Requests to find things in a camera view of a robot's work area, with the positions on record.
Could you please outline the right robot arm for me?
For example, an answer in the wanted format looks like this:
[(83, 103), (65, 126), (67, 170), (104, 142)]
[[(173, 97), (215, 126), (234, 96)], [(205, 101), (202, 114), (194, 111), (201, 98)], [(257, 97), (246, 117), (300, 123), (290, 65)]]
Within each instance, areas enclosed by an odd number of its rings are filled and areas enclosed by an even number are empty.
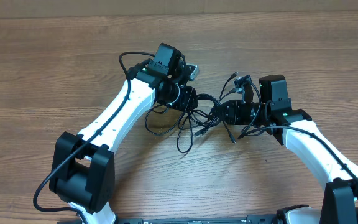
[(246, 223), (358, 223), (358, 165), (343, 155), (303, 109), (293, 109), (283, 75), (254, 84), (232, 74), (239, 100), (219, 102), (211, 110), (224, 124), (242, 125), (240, 138), (267, 133), (304, 163), (323, 189), (321, 209), (293, 205), (269, 215), (249, 215)]

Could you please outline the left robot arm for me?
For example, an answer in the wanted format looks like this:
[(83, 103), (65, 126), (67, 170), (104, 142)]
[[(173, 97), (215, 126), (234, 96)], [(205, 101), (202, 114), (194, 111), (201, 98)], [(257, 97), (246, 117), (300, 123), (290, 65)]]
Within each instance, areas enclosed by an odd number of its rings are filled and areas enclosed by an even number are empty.
[(56, 141), (49, 189), (69, 204), (80, 223), (115, 223), (109, 199), (115, 183), (114, 156), (136, 121), (155, 103), (186, 112), (195, 90), (187, 86), (199, 72), (176, 48), (160, 44), (155, 54), (131, 68), (119, 94), (77, 134), (64, 132)]

